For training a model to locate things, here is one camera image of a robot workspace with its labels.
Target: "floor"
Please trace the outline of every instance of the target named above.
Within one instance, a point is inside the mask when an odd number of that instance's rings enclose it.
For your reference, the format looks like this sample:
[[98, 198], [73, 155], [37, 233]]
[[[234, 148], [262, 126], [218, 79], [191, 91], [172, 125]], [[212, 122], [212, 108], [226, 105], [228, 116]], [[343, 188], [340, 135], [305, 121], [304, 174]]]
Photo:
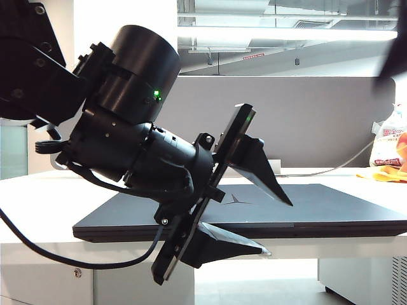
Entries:
[[316, 259], [219, 261], [195, 271], [196, 305], [351, 305], [317, 281]]

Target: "ceiling light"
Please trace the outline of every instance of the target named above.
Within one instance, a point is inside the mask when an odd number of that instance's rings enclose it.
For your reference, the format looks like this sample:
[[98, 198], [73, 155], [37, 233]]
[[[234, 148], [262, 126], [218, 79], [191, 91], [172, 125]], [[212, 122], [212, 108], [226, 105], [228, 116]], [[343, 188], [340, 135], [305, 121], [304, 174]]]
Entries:
[[319, 41], [386, 41], [397, 37], [394, 30], [333, 30], [273, 27], [178, 27], [178, 37], [200, 39], [278, 39]]

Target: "laptop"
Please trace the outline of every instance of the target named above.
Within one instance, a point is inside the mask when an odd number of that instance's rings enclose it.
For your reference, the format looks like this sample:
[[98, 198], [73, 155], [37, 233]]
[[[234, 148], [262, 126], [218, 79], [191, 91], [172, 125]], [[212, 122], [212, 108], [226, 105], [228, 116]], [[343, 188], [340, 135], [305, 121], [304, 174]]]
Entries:
[[[407, 215], [321, 184], [286, 184], [294, 206], [274, 200], [252, 184], [219, 186], [226, 195], [210, 201], [201, 221], [257, 238], [395, 236], [407, 231]], [[91, 242], [150, 241], [158, 203], [117, 194], [73, 226]], [[168, 231], [164, 230], [162, 239]]]

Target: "plastic bag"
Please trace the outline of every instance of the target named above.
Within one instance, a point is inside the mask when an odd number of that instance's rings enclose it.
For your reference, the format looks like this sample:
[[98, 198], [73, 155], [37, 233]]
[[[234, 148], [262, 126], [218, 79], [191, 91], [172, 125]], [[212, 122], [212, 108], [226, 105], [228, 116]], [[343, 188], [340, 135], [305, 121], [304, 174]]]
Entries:
[[397, 142], [400, 135], [407, 131], [407, 119], [403, 117], [402, 105], [394, 105], [393, 113], [381, 125], [375, 137], [370, 155], [370, 166], [401, 166], [405, 163], [397, 153]]

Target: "white desk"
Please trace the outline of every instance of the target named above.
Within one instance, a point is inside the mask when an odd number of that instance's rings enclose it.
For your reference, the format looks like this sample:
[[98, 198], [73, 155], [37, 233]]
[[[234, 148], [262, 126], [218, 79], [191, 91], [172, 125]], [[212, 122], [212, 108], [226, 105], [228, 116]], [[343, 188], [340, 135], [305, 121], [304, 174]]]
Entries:
[[[318, 169], [283, 169], [283, 173]], [[321, 183], [383, 207], [407, 214], [400, 202], [405, 184], [357, 178], [358, 170], [344, 168], [316, 177], [279, 179], [283, 184]], [[250, 183], [226, 178], [223, 184]], [[92, 262], [126, 261], [140, 256], [150, 242], [92, 244], [72, 236], [72, 225], [115, 195], [94, 186], [71, 172], [46, 172], [0, 182], [1, 208], [18, 228], [42, 247], [75, 259]], [[0, 223], [2, 281], [1, 295], [30, 304], [193, 304], [193, 269], [179, 264], [164, 286], [153, 283], [149, 266], [160, 245], [147, 262], [121, 271], [82, 270], [49, 261], [31, 252]], [[259, 240], [272, 252], [272, 259], [392, 257], [407, 256], [407, 234], [375, 238], [290, 238]], [[120, 302], [128, 292], [130, 299]]]

